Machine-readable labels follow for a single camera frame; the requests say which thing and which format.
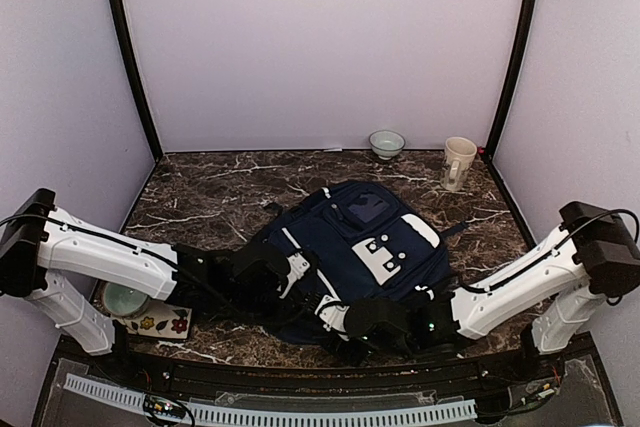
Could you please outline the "celadon cup on plate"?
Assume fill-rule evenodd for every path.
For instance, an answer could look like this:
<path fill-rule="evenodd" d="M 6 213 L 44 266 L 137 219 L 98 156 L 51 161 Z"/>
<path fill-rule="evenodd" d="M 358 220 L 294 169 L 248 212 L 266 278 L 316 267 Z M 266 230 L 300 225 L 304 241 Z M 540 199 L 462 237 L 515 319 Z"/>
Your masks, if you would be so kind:
<path fill-rule="evenodd" d="M 131 318 L 142 314 L 150 297 L 138 290 L 115 283 L 107 283 L 102 293 L 102 305 L 112 316 Z"/>

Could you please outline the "cream coral pattern mug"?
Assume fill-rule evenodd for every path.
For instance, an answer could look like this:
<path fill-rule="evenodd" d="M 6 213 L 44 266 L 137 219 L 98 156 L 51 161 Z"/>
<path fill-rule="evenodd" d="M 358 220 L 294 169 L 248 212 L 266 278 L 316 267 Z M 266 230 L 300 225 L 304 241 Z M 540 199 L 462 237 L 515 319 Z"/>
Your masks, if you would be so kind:
<path fill-rule="evenodd" d="M 464 137 L 450 137 L 444 145 L 442 187 L 451 192 L 460 191 L 477 155 L 477 146 Z"/>

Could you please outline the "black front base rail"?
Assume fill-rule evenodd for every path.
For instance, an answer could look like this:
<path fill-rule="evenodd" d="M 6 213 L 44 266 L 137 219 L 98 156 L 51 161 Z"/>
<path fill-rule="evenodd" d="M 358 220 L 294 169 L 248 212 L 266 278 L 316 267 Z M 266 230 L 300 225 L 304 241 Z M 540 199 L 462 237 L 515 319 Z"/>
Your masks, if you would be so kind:
<path fill-rule="evenodd" d="M 564 364 L 595 349 L 590 334 L 576 335 L 561 353 L 535 354 L 531 349 L 472 358 L 430 360 L 384 367 L 284 369 L 220 365 L 171 359 L 146 353 L 130 354 L 134 365 L 151 377 L 152 390 L 179 398 L 211 397 L 230 391 L 298 396 L 396 394 L 434 390 L 473 397 L 497 394 L 512 385 L 551 378 Z"/>

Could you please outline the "small celadon bowl at back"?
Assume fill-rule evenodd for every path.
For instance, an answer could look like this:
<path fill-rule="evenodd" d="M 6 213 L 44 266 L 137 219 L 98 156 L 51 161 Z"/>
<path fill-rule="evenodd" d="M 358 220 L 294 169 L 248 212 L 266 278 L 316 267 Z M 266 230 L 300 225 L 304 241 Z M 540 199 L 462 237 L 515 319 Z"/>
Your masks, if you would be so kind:
<path fill-rule="evenodd" d="M 379 130 L 369 136 L 373 153 L 382 160 L 390 160 L 399 155 L 406 145 L 405 138 L 397 132 Z"/>

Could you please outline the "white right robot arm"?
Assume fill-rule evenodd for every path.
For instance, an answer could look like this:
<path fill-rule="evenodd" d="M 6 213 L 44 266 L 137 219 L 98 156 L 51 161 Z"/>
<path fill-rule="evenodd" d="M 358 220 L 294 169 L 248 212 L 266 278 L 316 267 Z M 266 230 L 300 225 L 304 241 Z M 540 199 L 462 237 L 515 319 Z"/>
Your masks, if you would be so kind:
<path fill-rule="evenodd" d="M 574 201 L 560 215 L 561 224 L 535 248 L 474 284 L 444 292 L 420 286 L 404 301 L 331 296 L 317 315 L 336 335 L 338 353 L 357 365 L 371 351 L 415 359 L 455 354 L 551 298 L 510 360 L 511 373 L 530 381 L 602 304 L 616 305 L 639 286 L 639 229 L 623 219 L 636 220 L 634 212 Z"/>

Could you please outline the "black enclosure corner post right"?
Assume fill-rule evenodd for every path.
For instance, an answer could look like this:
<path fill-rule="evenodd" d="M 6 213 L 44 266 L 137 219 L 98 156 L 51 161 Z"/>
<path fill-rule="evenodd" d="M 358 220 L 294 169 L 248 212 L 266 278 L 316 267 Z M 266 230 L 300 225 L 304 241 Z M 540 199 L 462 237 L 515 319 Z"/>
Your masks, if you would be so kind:
<path fill-rule="evenodd" d="M 534 16 L 536 0 L 522 0 L 518 21 L 516 25 L 513 45 L 507 65 L 507 70 L 501 89 L 496 112 L 491 125 L 489 136 L 484 148 L 484 154 L 489 162 L 495 157 L 499 143 L 504 132 L 510 107 L 515 95 L 515 90 L 521 67 L 524 61 L 531 24 Z"/>

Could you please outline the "black enclosure corner post left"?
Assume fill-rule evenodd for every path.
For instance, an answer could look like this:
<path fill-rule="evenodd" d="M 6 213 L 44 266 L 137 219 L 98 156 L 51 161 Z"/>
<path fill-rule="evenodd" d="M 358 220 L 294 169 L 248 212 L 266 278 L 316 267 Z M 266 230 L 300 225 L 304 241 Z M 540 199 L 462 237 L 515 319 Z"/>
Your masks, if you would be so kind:
<path fill-rule="evenodd" d="M 143 133 L 155 162 L 159 162 L 163 155 L 163 149 L 159 135 L 152 119 L 151 109 L 146 98 L 142 78 L 138 68 L 134 46 L 129 30 L 125 12 L 124 0 L 108 0 L 112 21 L 119 45 L 121 59 L 124 65 L 129 88 L 133 97 L 137 116 L 141 123 Z"/>

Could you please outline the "floral square plate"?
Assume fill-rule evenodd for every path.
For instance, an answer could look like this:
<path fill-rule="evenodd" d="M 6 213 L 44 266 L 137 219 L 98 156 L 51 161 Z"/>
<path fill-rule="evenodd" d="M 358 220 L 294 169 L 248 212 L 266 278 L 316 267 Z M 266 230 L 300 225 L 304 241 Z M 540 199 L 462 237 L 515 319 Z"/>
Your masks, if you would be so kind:
<path fill-rule="evenodd" d="M 120 319 L 129 334 L 162 340 L 186 340 L 192 324 L 192 310 L 161 304 L 142 315 Z"/>

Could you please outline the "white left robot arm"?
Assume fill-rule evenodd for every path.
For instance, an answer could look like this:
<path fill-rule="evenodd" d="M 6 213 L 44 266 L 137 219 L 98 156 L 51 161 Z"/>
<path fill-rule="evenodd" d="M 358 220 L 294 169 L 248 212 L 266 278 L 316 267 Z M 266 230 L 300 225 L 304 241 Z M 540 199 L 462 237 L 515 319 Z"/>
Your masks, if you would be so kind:
<path fill-rule="evenodd" d="M 125 348 L 125 328 L 100 313 L 68 272 L 200 315 L 270 328 L 297 321 L 320 300 L 318 260 L 302 249 L 285 256 L 263 242 L 236 251 L 145 242 L 82 221 L 45 188 L 3 219 L 1 230 L 2 294 L 35 305 L 87 354 L 102 356 L 120 383 L 140 376 L 140 359 Z"/>

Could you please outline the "black enclosure corner post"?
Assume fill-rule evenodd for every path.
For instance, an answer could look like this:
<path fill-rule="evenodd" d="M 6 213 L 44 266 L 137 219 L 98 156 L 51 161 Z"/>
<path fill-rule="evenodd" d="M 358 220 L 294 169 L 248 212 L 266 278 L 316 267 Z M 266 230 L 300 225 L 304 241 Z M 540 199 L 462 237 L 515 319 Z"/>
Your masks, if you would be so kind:
<path fill-rule="evenodd" d="M 155 162 L 159 162 L 163 155 L 163 149 L 159 135 L 152 119 L 151 109 L 146 98 L 142 78 L 138 68 L 134 46 L 129 30 L 125 12 L 124 0 L 108 0 L 112 21 L 119 45 L 121 59 L 124 65 L 129 88 L 133 97 L 137 116 L 141 123 L 143 133 Z"/>
<path fill-rule="evenodd" d="M 484 154 L 489 162 L 495 157 L 499 143 L 504 132 L 510 107 L 515 95 L 515 90 L 521 67 L 524 61 L 531 24 L 534 16 L 536 0 L 522 0 L 518 21 L 516 25 L 513 45 L 507 65 L 507 70 L 501 89 L 496 112 L 491 125 L 489 136 L 484 148 Z"/>

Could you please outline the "navy blue student backpack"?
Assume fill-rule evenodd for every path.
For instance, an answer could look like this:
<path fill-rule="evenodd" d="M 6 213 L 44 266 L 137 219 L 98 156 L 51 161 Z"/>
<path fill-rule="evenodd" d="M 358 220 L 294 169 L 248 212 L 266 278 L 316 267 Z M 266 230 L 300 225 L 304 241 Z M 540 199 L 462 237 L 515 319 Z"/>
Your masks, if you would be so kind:
<path fill-rule="evenodd" d="M 445 291 L 454 275 L 446 237 L 383 185 L 350 180 L 306 197 L 251 242 L 270 243 L 286 255 L 295 248 L 313 252 L 324 296 L 404 301 L 420 286 Z M 315 312 L 269 331 L 302 345 L 319 345 L 326 336 Z"/>

